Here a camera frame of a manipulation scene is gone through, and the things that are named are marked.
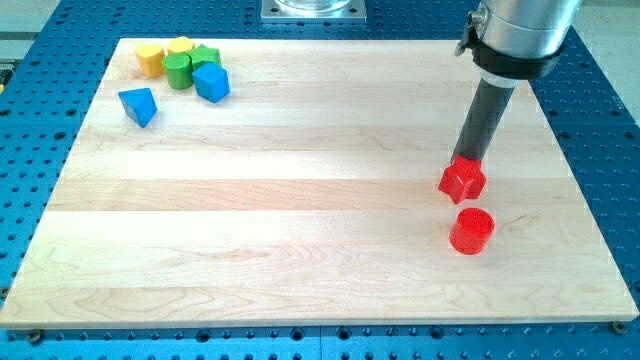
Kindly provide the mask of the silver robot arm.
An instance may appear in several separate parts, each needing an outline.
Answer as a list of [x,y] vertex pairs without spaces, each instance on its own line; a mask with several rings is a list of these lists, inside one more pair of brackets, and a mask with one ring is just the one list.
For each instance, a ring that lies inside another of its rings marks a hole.
[[481,0],[467,14],[454,55],[466,50],[485,82],[512,88],[548,75],[581,0]]

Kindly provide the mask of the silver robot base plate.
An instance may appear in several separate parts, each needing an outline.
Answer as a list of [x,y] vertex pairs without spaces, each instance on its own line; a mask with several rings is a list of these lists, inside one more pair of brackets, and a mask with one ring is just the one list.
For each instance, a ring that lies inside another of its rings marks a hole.
[[364,23],[365,0],[262,0],[263,23],[340,22]]

